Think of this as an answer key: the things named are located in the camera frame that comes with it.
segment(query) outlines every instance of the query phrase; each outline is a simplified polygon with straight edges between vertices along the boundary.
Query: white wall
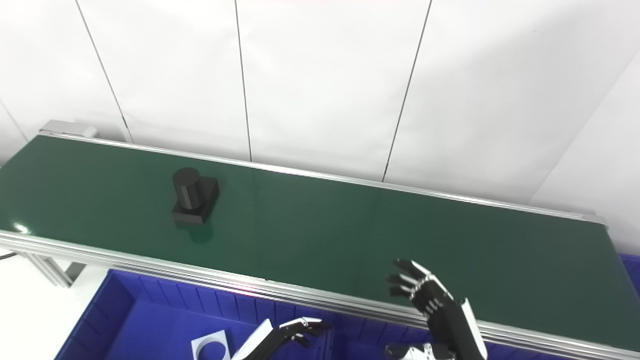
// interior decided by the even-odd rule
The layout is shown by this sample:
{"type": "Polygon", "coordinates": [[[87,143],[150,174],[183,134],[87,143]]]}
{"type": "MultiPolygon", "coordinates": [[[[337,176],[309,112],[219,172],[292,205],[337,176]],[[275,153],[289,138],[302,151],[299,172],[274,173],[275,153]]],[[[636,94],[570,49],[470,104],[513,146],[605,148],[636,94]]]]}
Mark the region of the white wall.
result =
{"type": "Polygon", "coordinates": [[[640,80],[624,72],[640,2],[433,0],[420,42],[428,8],[1,1],[0,163],[22,133],[71,120],[105,138],[587,208],[640,254],[628,155],[640,80]]]}
{"type": "Polygon", "coordinates": [[[79,4],[136,143],[249,159],[233,1],[79,4]]]}
{"type": "Polygon", "coordinates": [[[531,204],[595,211],[607,219],[618,250],[640,254],[640,53],[531,204]]]}
{"type": "Polygon", "coordinates": [[[640,1],[434,1],[386,181],[526,203],[640,49],[640,1]]]}
{"type": "Polygon", "coordinates": [[[26,143],[26,136],[20,132],[0,99],[0,165],[6,163],[26,143]]]}
{"type": "Polygon", "coordinates": [[[253,160],[381,180],[428,0],[238,0],[253,160]]]}
{"type": "Polygon", "coordinates": [[[0,99],[28,138],[51,119],[127,136],[73,1],[0,1],[0,99]]]}

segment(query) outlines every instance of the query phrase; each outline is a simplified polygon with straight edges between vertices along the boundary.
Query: robotic hand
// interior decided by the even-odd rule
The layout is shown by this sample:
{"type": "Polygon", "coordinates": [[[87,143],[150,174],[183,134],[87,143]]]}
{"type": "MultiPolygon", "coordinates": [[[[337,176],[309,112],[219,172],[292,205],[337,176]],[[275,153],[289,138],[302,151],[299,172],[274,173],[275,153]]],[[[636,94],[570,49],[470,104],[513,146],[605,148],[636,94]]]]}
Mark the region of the robotic hand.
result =
{"type": "Polygon", "coordinates": [[[297,318],[285,322],[277,329],[266,319],[249,336],[231,360],[268,360],[283,344],[295,341],[309,347],[309,340],[303,334],[320,337],[330,326],[316,318],[297,318]]]}
{"type": "Polygon", "coordinates": [[[420,264],[397,259],[405,274],[387,278],[391,296],[404,296],[427,318],[434,343],[388,345],[393,360],[486,360],[487,352],[469,301],[456,302],[438,278],[420,264]]]}

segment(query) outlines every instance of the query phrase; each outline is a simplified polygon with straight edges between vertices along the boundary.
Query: black cylinder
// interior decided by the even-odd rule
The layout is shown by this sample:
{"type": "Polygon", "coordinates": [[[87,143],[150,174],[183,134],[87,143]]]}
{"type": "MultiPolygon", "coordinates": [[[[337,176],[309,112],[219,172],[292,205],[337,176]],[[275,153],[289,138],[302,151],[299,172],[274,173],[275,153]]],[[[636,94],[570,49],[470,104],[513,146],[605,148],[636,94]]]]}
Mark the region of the black cylinder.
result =
{"type": "Polygon", "coordinates": [[[184,209],[197,209],[204,203],[200,173],[192,167],[183,167],[173,173],[173,186],[184,209]]]}

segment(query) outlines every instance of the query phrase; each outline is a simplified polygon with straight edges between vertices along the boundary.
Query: blue bin divider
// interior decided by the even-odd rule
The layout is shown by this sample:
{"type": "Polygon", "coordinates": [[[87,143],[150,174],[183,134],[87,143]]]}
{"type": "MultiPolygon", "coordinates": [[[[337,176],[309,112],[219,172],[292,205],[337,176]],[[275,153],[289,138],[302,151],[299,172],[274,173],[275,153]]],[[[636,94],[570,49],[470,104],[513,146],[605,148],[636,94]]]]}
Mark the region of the blue bin divider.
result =
{"type": "Polygon", "coordinates": [[[620,254],[620,259],[623,265],[625,265],[625,269],[629,274],[631,283],[636,289],[636,293],[640,296],[640,256],[620,254]]]}
{"type": "MultiPolygon", "coordinates": [[[[640,257],[620,257],[640,293],[640,257]]],[[[301,316],[322,318],[333,329],[311,338],[310,348],[284,345],[272,360],[383,360],[388,343],[431,341],[424,329],[110,270],[56,360],[192,360],[191,340],[218,330],[226,331],[233,354],[264,319],[276,326],[301,316]]],[[[199,360],[212,354],[207,347],[199,360]]],[[[505,345],[486,347],[490,360],[562,359],[505,345]]]]}

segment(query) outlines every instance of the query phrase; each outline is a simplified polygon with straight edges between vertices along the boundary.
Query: floor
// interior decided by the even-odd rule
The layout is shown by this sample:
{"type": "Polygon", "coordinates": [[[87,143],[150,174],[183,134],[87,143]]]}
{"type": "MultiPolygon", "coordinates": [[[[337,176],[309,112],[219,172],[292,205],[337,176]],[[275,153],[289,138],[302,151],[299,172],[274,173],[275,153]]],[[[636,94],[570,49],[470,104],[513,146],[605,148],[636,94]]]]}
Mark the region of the floor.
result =
{"type": "Polygon", "coordinates": [[[0,359],[53,360],[106,272],[87,266],[66,289],[22,256],[0,260],[0,359]]]}

